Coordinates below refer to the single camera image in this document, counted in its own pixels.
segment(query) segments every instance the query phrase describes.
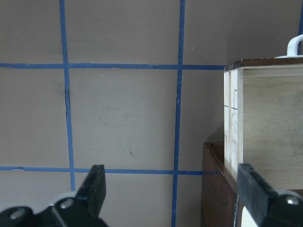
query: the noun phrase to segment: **gray wall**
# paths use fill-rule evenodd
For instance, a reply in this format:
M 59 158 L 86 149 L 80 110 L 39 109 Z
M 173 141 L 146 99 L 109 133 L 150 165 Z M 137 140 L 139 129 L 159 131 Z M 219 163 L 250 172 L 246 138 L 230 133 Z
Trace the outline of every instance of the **gray wall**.
M 199 226 L 223 65 L 285 55 L 301 4 L 2 0 L 0 210 L 38 212 L 104 164 L 110 226 Z

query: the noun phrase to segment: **dark wooden lid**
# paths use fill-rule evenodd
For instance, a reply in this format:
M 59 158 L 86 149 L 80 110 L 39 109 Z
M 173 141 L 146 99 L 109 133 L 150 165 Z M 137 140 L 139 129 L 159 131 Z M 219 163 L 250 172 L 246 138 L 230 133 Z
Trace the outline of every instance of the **dark wooden lid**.
M 303 64 L 303 58 L 270 58 L 270 59 L 242 59 L 226 65 L 224 71 L 249 66 L 270 66 L 270 65 L 299 65 Z

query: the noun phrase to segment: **light wood box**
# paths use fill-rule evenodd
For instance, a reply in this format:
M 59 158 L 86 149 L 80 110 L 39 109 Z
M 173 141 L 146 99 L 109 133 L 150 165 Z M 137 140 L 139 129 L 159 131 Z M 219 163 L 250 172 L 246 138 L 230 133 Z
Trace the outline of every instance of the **light wood box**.
M 250 163 L 274 188 L 303 188 L 303 59 L 241 60 L 224 69 L 224 164 Z

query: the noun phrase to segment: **wooden panel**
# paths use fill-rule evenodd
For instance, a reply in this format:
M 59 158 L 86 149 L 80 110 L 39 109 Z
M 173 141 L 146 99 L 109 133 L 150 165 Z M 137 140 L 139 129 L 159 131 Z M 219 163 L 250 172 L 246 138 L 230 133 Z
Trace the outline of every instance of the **wooden panel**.
M 222 143 L 205 143 L 201 218 L 203 227 L 234 226 L 237 206 L 236 182 L 220 161 L 223 159 L 223 151 Z
M 291 74 L 262 69 L 244 76 L 243 161 L 281 189 L 303 188 L 303 77 Z
M 303 64 L 303 58 L 272 58 L 272 59 L 244 59 L 236 61 L 224 67 L 224 71 L 237 69 L 240 67 L 269 67 L 269 66 L 286 66 Z
M 229 100 L 224 107 L 225 165 L 232 176 L 237 178 L 238 163 L 242 162 L 242 109 L 243 70 L 225 72 L 225 97 Z

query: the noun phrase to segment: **blue tape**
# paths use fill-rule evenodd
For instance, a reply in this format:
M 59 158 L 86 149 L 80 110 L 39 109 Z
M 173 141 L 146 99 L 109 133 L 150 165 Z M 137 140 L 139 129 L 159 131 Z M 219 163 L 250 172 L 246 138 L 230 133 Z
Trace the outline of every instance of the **blue tape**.
M 66 41 L 66 27 L 65 27 L 65 5 L 64 0 L 60 0 L 60 27 L 61 27 L 61 42 L 62 42 L 62 55 L 63 64 L 68 65 L 67 59 L 67 41 Z
M 171 226 L 176 226 L 177 213 L 177 190 L 178 190 L 178 175 L 173 175 L 172 183 L 172 206 L 171 206 Z
M 75 183 L 75 172 L 74 172 L 74 155 L 73 155 L 73 147 L 72 147 L 71 104 L 70 104 L 70 91 L 69 91 L 70 75 L 69 75 L 68 57 L 67 57 L 64 0 L 60 0 L 60 27 L 61 27 L 62 56 L 63 56 L 63 64 L 64 64 L 66 128 L 67 128 L 68 153 L 69 153 L 70 175 L 71 175 L 71 190 L 75 191 L 76 183 Z
M 187 170 L 182 170 L 182 171 L 178 171 L 178 175 L 202 176 L 202 175 L 204 175 L 204 173 L 202 171 L 187 171 Z
M 224 70 L 224 65 L 183 65 L 184 70 Z
M 56 168 L 56 167 L 23 167 L 23 166 L 0 166 L 0 170 L 5 171 L 33 171 L 33 172 L 64 172 L 68 173 L 69 168 Z
M 182 90 L 182 70 L 183 70 L 183 50 L 184 50 L 184 20 L 185 20 L 185 0 L 180 0 L 178 79 L 177 79 L 175 149 L 174 149 L 175 174 L 173 175 L 173 185 L 172 185 L 171 227 L 176 226 L 176 213 L 177 213 L 179 138 L 180 138 L 180 118 L 181 118 L 181 90 Z
M 178 65 L 183 64 L 185 0 L 180 0 Z
M 13 69 L 64 69 L 64 64 L 10 64 L 0 63 L 1 68 Z M 69 69 L 138 69 L 138 70 L 223 70 L 223 65 L 149 65 L 149 64 L 107 64 L 69 63 Z
M 9 64 L 0 63 L 1 68 L 14 68 L 14 69 L 63 69 L 63 64 Z
M 301 6 L 301 15 L 300 15 L 298 35 L 302 35 L 302 34 L 303 34 L 303 1 L 302 1 L 302 6 Z M 301 55 L 301 42 L 298 45 L 298 55 Z
M 142 70 L 176 70 L 177 65 L 149 65 L 149 64 L 111 64 L 111 63 L 70 63 L 70 69 L 142 69 Z
M 0 166 L 0 171 L 34 171 L 34 172 L 70 172 L 70 168 L 57 167 L 28 167 L 28 166 Z M 88 173 L 90 169 L 74 168 L 74 173 Z M 105 169 L 107 174 L 155 174 L 155 175 L 217 175 L 220 171 L 174 171 L 174 170 L 153 170 L 153 169 Z

